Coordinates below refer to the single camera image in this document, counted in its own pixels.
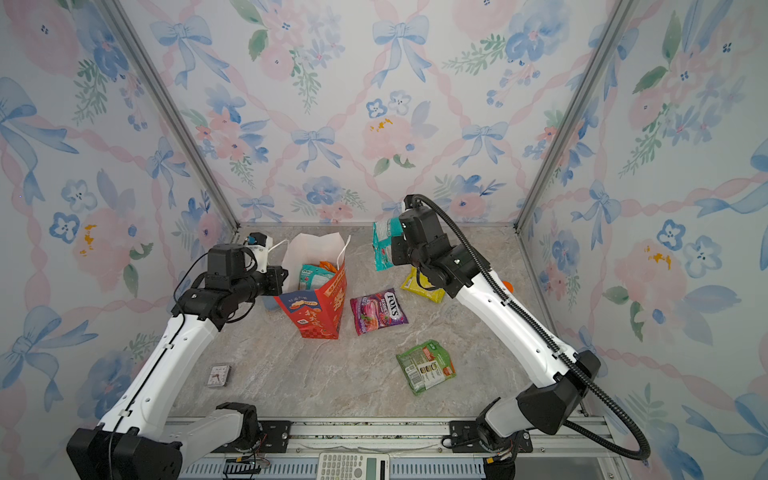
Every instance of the paper bag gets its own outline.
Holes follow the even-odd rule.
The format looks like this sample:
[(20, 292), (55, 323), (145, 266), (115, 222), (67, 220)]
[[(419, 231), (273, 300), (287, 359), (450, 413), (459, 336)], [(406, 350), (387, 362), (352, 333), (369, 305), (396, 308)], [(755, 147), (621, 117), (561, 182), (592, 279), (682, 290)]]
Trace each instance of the paper bag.
[[(288, 269), (282, 295), (277, 304), (307, 339), (338, 339), (339, 325), (346, 294), (344, 250), (349, 244), (338, 233), (322, 237), (299, 233), (288, 244), (282, 267)], [(298, 290), (301, 266), (318, 265), (321, 261), (336, 265), (338, 272), (317, 290)]]

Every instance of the candy bag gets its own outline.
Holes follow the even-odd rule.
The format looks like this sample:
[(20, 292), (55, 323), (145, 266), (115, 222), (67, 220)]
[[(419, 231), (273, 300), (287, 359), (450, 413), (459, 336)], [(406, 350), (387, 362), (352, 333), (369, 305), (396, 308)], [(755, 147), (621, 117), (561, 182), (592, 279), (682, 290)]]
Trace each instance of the candy bag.
[(349, 301), (349, 305), (352, 306), (358, 335), (387, 326), (408, 323), (393, 288), (373, 295), (353, 298)]
[(400, 288), (415, 293), (416, 295), (424, 296), (425, 298), (428, 298), (435, 303), (442, 302), (442, 298), (445, 296), (445, 290), (442, 288), (437, 290), (424, 290), (419, 286), (419, 282), (421, 282), (425, 288), (431, 287), (432, 284), (427, 280), (427, 277), (423, 275), (419, 277), (419, 282), (417, 282), (416, 275), (419, 275), (419, 271), (415, 266), (412, 266), (411, 274), (408, 275), (408, 278), (406, 278), (406, 281), (402, 283)]
[(456, 376), (451, 356), (435, 340), (427, 340), (396, 357), (414, 395)]
[(333, 272), (314, 265), (302, 265), (299, 276), (299, 290), (317, 290), (336, 275)]
[(373, 224), (373, 251), (376, 256), (376, 271), (386, 270), (392, 263), (392, 237), (402, 235), (400, 220), (390, 218)]

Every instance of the fox's berries candy bag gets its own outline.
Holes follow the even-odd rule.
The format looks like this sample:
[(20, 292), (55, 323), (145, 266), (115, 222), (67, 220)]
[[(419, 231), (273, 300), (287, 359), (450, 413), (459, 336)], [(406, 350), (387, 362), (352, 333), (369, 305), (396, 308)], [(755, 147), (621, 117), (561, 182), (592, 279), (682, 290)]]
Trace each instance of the fox's berries candy bag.
[(358, 335), (386, 326), (408, 323), (393, 288), (373, 295), (353, 298), (349, 301), (349, 305), (352, 306)]

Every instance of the wall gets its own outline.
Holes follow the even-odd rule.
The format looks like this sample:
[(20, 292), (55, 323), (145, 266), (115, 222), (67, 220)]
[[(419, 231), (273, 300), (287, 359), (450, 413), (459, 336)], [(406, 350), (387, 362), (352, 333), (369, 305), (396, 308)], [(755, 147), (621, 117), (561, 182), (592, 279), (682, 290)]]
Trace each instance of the wall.
[(768, 478), (767, 7), (640, 1), (525, 232), (559, 333), (650, 439), (635, 478)]
[(613, 3), (123, 2), (239, 218), (309, 223), (516, 219)]
[(91, 3), (4, 0), (0, 24), (0, 477), (63, 478), (229, 233)]

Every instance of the black cable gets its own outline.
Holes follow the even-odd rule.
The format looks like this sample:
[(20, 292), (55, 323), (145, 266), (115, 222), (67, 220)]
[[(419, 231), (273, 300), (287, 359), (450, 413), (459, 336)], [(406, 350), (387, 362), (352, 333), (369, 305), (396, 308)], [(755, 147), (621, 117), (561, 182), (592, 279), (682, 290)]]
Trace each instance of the black cable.
[(251, 302), (251, 304), (250, 304), (250, 308), (249, 308), (249, 309), (248, 309), (248, 311), (247, 311), (247, 312), (245, 312), (243, 315), (241, 315), (241, 316), (238, 316), (238, 317), (237, 317), (236, 319), (234, 319), (234, 320), (227, 320), (225, 323), (236, 323), (236, 322), (239, 322), (239, 321), (241, 321), (241, 320), (242, 320), (242, 319), (244, 319), (246, 316), (248, 316), (248, 314), (250, 313), (250, 311), (251, 311), (251, 310), (253, 310), (253, 306), (254, 306), (254, 305), (256, 305), (256, 300), (254, 300), (253, 302)]
[(432, 286), (430, 288), (427, 288), (427, 287), (423, 286), (421, 280), (419, 280), (421, 275), (422, 275), (422, 271), (419, 270), (419, 269), (416, 269), (416, 284), (419, 287), (421, 287), (423, 290), (427, 290), (428, 292), (432, 292), (433, 290), (437, 290), (439, 288), (438, 286)]
[[(480, 263), (479, 255), (477, 251), (475, 251), (475, 248), (469, 243), (469, 240), (467, 240), (467, 237), (464, 235), (464, 233), (461, 231), (461, 229), (458, 228), (458, 225), (453, 221), (451, 217), (448, 216), (448, 214), (440, 208), (438, 204), (430, 200), (428, 197), (421, 195), (421, 194), (415, 194), (413, 195), (414, 200), (419, 200), (422, 203), (424, 203), (427, 207), (431, 208), (440, 218), (442, 218), (445, 223), (448, 225), (448, 227), (453, 231), (453, 233), (458, 237), (458, 240), (462, 243), (464, 248), (469, 252), (469, 254), (472, 256), (472, 260), (477, 264), (478, 268), (480, 269), (480, 273), (483, 275), (483, 278), (486, 282), (488, 282), (488, 285), (491, 286), (494, 293), (499, 296), (499, 298), (502, 299), (502, 304), (505, 304), (506, 306), (510, 307), (512, 310), (515, 311), (520, 317), (522, 317), (523, 320), (525, 320), (528, 325), (531, 326), (531, 328), (541, 337), (541, 339), (544, 340), (544, 342), (547, 344), (550, 350), (552, 350), (553, 353), (557, 353), (560, 351), (560, 347), (558, 344), (552, 339), (551, 336), (544, 330), (544, 327), (539, 324), (539, 322), (536, 321), (531, 315), (528, 314), (521, 306), (519, 306), (512, 298), (510, 298), (506, 290), (502, 289), (498, 283), (493, 279), (491, 276), (491, 273), (488, 269), (485, 268), (485, 266)], [(572, 371), (579, 380), (585, 384), (613, 413), (616, 414), (616, 416), (627, 426), (629, 431), (632, 433), (632, 436), (634, 436), (635, 440), (637, 440), (637, 444), (640, 447), (639, 450), (629, 450), (625, 449), (624, 447), (620, 447), (619, 445), (616, 445), (613, 442), (609, 442), (606, 439), (603, 439), (600, 436), (595, 435), (593, 432), (590, 432), (589, 430), (581, 427), (580, 425), (576, 425), (575, 423), (571, 422), (570, 420), (565, 420), (563, 422), (563, 425), (567, 426), (570, 429), (575, 430), (578, 433), (581, 433), (583, 436), (587, 437), (588, 439), (592, 440), (593, 442), (598, 443), (599, 445), (605, 447), (606, 449), (612, 451), (613, 453), (617, 453), (621, 456), (630, 458), (632, 460), (646, 460), (648, 457), (650, 457), (650, 444), (648, 443), (648, 440), (645, 438), (645, 435), (643, 434), (643, 431), (640, 429), (640, 427), (637, 426), (637, 424), (632, 420), (632, 418), (616, 403), (614, 400), (608, 396), (607, 393), (603, 391), (599, 386), (597, 386), (592, 379), (590, 379), (587, 374), (581, 371), (580, 368), (578, 368), (571, 359), (568, 358), (568, 355), (565, 353), (559, 353), (558, 358), (563, 361), (563, 363)]]
[(179, 312), (182, 315), (184, 315), (184, 312), (181, 310), (181, 305), (179, 305), (179, 299), (178, 299), (178, 297), (176, 297), (176, 294), (178, 293), (178, 290), (179, 290), (179, 287), (181, 286), (181, 284), (184, 283), (184, 281), (187, 279), (187, 275), (189, 275), (190, 272), (192, 271), (192, 269), (194, 268), (194, 266), (197, 265), (197, 262), (202, 260), (203, 257), (205, 257), (207, 254), (208, 254), (208, 252), (203, 253), (202, 255), (200, 255), (197, 258), (197, 260), (194, 261), (194, 263), (192, 263), (192, 266), (187, 269), (187, 272), (184, 274), (184, 276), (181, 277), (181, 281), (179, 281), (179, 283), (176, 285), (176, 288), (174, 288), (174, 302), (176, 303), (174, 306), (179, 307)]
[(109, 446), (108, 446), (108, 454), (107, 454), (107, 460), (109, 462), (109, 480), (114, 480), (112, 477), (112, 439), (114, 438), (114, 430), (112, 430), (112, 433), (109, 434)]

